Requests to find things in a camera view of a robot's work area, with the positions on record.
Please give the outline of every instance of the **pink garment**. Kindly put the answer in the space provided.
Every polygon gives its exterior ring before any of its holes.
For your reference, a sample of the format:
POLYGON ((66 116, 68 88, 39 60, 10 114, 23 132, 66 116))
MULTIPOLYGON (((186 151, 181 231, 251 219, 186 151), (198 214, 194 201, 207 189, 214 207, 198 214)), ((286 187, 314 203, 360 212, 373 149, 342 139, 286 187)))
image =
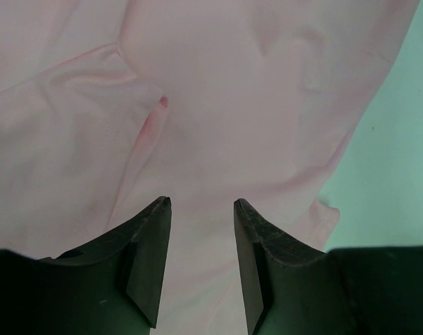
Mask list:
POLYGON ((316 196, 417 4, 0 0, 0 247, 57 256, 170 196, 151 334, 246 334, 233 201, 324 246, 316 196))

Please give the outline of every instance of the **black plastic part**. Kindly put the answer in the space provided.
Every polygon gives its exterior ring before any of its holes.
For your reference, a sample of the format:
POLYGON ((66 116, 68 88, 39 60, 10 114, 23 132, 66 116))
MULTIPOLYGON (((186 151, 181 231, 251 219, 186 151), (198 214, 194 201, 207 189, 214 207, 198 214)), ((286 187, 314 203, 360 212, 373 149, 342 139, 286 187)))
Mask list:
POLYGON ((0 250, 0 335, 147 335, 157 322, 171 226, 161 197, 57 259, 0 250))
POLYGON ((423 246, 328 254, 235 202, 249 335, 423 335, 423 246))

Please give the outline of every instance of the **pink towel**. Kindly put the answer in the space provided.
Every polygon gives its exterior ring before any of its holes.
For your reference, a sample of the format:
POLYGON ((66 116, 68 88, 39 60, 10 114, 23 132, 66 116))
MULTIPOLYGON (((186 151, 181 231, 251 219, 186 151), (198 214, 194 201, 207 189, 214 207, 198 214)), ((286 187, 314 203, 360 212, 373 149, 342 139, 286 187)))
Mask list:
POLYGON ((316 196, 417 4, 0 0, 0 247, 57 256, 170 196, 151 334, 246 334, 233 201, 324 246, 316 196))

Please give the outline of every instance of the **fabric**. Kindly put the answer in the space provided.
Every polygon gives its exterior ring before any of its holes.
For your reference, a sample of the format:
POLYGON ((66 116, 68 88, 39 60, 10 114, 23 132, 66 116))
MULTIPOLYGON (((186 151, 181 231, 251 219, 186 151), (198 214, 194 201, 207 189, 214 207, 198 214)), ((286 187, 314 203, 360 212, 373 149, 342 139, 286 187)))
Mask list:
POLYGON ((232 203, 324 246, 316 196, 417 5, 0 0, 0 247, 56 256, 170 196, 151 334, 246 334, 232 203))

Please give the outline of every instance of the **green surface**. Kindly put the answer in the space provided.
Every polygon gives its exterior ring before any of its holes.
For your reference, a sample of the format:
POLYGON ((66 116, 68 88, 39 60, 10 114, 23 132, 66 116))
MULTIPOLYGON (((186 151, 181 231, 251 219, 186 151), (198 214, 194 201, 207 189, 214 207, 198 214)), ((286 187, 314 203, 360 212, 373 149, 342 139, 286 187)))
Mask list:
POLYGON ((341 211, 326 249, 423 244, 423 1, 320 199, 341 211))

